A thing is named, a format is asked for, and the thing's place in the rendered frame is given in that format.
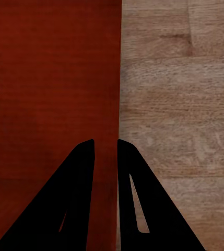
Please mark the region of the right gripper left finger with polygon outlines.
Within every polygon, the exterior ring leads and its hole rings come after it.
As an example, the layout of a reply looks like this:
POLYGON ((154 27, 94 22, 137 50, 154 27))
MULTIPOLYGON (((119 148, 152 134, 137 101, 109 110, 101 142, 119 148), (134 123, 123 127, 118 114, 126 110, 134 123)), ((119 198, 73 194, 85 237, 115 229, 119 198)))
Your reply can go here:
POLYGON ((86 251, 95 143, 75 146, 0 240, 0 251, 86 251))

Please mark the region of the storage box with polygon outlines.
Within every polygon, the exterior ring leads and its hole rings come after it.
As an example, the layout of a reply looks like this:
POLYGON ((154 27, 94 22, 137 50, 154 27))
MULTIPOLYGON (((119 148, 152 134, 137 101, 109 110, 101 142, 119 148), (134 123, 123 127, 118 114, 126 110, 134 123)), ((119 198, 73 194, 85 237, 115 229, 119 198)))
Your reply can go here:
POLYGON ((95 143, 86 251, 116 251, 122 0, 0 0, 0 240, 95 143))

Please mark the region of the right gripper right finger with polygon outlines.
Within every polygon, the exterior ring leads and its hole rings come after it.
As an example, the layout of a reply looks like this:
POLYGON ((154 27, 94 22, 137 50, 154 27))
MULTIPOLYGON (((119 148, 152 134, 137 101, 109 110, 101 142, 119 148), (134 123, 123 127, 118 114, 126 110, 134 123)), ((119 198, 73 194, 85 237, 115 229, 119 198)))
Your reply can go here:
POLYGON ((121 251, 204 251, 138 149, 117 141, 121 251), (138 230, 131 174, 150 233, 138 230))

